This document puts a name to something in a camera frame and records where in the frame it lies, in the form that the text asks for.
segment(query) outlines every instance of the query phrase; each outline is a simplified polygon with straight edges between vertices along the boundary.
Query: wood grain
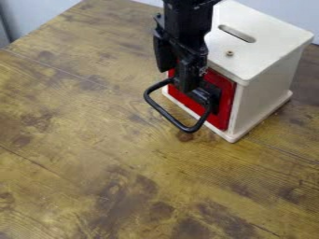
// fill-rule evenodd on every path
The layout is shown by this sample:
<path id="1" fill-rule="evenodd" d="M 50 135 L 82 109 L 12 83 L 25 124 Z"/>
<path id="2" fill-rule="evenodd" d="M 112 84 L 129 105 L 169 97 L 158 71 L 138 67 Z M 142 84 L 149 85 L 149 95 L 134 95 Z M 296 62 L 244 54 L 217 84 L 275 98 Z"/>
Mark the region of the wood grain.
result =
<path id="1" fill-rule="evenodd" d="M 141 99 L 157 11 L 82 1 L 0 51 L 0 238 L 317 238 L 319 49 L 237 144 L 182 134 Z"/>

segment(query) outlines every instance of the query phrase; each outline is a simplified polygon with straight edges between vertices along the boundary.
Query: metal handle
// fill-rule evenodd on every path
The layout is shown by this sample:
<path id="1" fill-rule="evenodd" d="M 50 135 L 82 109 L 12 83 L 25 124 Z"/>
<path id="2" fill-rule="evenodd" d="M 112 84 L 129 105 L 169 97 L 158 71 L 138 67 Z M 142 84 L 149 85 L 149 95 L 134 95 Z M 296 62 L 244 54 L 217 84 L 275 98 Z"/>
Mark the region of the metal handle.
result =
<path id="1" fill-rule="evenodd" d="M 168 119 L 168 121 L 185 133 L 192 134 L 195 133 L 200 127 L 204 124 L 204 121 L 208 119 L 209 114 L 212 112 L 212 108 L 213 108 L 213 101 L 209 101 L 209 104 L 205 108 L 205 112 L 203 114 L 203 116 L 200 117 L 200 119 L 197 120 L 197 123 L 195 126 L 192 127 L 187 127 L 181 122 L 178 122 L 178 120 L 161 108 L 161 106 L 153 101 L 153 99 L 149 97 L 149 94 L 156 91 L 157 89 L 160 89 L 161 87 L 166 86 L 168 84 L 173 84 L 173 79 L 172 78 L 166 78 L 164 81 L 156 83 L 153 86 L 150 86 L 145 92 L 144 92 L 144 100 L 145 102 L 158 111 L 158 113 Z"/>

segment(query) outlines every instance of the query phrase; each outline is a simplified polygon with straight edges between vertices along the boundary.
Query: black mount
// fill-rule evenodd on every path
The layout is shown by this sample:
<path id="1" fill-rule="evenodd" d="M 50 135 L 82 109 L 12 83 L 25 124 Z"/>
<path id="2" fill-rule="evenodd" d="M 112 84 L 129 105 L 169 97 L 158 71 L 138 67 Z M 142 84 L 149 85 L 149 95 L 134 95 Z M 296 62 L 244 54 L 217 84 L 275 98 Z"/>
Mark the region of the black mount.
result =
<path id="1" fill-rule="evenodd" d="M 213 5 L 220 0 L 162 0 L 164 15 L 157 14 L 153 35 L 154 54 L 160 72 L 176 69 L 172 78 L 153 85 L 144 93 L 146 103 L 185 132 L 196 132 L 209 114 L 217 114 L 221 91 L 204 81 L 208 49 L 204 36 L 212 29 Z M 150 99 L 149 94 L 173 84 L 205 107 L 205 113 L 193 127 L 184 126 Z"/>

